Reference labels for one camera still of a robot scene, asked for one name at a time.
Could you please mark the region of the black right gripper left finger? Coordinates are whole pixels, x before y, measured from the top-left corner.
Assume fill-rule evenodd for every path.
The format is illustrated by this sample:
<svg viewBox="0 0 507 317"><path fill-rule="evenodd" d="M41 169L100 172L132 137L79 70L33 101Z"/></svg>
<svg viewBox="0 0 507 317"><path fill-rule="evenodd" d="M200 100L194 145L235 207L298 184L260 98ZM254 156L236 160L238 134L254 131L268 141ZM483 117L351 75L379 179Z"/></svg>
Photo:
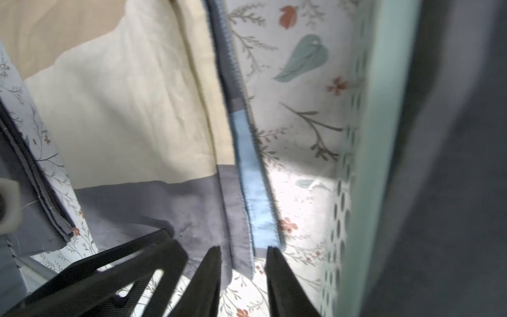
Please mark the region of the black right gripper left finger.
<svg viewBox="0 0 507 317"><path fill-rule="evenodd" d="M221 282L221 250L214 246L208 250L184 294L169 317L218 315Z"/></svg>

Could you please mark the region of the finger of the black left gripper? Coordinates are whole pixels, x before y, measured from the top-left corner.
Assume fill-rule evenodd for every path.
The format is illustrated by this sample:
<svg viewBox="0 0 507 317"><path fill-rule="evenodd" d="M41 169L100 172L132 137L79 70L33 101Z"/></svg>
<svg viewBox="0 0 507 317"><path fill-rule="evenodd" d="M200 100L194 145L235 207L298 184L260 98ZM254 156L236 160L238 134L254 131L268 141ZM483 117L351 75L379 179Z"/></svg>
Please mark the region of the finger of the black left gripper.
<svg viewBox="0 0 507 317"><path fill-rule="evenodd" d="M163 316L188 256L165 230L71 264L6 316L130 316L157 270L144 316Z"/></svg>

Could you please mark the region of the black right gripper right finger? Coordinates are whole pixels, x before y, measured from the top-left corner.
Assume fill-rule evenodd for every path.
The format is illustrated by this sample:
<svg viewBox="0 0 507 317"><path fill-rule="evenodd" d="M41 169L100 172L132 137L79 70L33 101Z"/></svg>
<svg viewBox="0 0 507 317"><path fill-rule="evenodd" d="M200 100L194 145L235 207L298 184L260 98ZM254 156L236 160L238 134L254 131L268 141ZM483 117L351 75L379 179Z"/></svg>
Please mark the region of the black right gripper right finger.
<svg viewBox="0 0 507 317"><path fill-rule="evenodd" d="M267 250L265 274L269 314L274 317L319 317L278 248Z"/></svg>

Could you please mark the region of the mint green plastic basket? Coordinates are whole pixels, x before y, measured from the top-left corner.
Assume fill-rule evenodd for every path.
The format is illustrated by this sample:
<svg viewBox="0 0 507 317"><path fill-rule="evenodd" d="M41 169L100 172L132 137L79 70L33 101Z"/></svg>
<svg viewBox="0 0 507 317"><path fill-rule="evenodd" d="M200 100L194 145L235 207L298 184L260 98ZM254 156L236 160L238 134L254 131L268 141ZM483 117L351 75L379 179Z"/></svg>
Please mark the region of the mint green plastic basket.
<svg viewBox="0 0 507 317"><path fill-rule="evenodd" d="M358 316L389 177L420 1L361 1L356 11L318 310Z"/></svg>

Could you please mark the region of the beige grey striped pillowcase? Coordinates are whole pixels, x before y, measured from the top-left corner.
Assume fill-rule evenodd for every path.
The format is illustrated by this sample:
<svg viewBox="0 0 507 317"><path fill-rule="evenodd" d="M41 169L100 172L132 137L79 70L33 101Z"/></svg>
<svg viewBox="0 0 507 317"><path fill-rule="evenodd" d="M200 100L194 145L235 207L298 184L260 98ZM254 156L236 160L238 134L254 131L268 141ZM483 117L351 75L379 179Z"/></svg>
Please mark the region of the beige grey striped pillowcase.
<svg viewBox="0 0 507 317"><path fill-rule="evenodd" d="M58 206L17 254L62 270L164 229L221 284L279 244L223 1L2 1L1 101Z"/></svg>

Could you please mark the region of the dark grey checked pillowcase left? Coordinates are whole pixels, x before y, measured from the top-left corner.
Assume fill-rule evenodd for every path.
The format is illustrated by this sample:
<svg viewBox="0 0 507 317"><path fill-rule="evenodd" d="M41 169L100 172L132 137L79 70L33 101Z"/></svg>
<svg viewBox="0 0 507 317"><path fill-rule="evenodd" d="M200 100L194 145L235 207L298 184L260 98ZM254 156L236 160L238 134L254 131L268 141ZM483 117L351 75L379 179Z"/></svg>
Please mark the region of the dark grey checked pillowcase left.
<svg viewBox="0 0 507 317"><path fill-rule="evenodd" d="M1 238L17 256L34 256L67 246L72 224L2 104Z"/></svg>

